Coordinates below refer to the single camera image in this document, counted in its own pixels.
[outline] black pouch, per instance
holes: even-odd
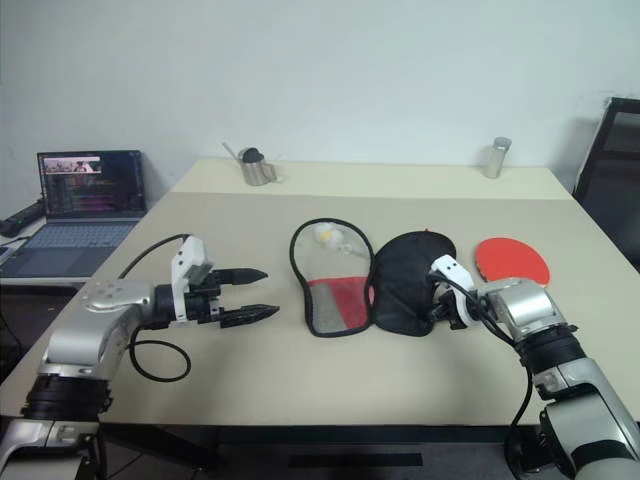
[[[369,327],[373,250],[344,220],[316,218],[291,238],[289,261],[304,295],[304,314],[318,337],[352,335]]]
[[[389,241],[375,256],[371,318],[393,333],[422,337],[433,329],[429,311],[436,286],[426,274],[442,255],[455,258],[449,238],[435,232],[410,232]]]

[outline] laptop keyboard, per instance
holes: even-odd
[[[117,247],[133,225],[47,225],[24,248]]]

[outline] black chair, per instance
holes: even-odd
[[[573,196],[640,271],[640,100],[611,99]]]

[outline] red ping pong paddle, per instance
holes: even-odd
[[[540,254],[513,238],[497,237],[481,242],[476,247],[476,266],[487,282],[522,277],[546,287],[551,281],[549,268]]]

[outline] laptop touchpad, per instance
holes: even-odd
[[[62,276],[82,255],[84,250],[65,250],[51,255],[51,251],[35,252],[18,271],[19,275]]]

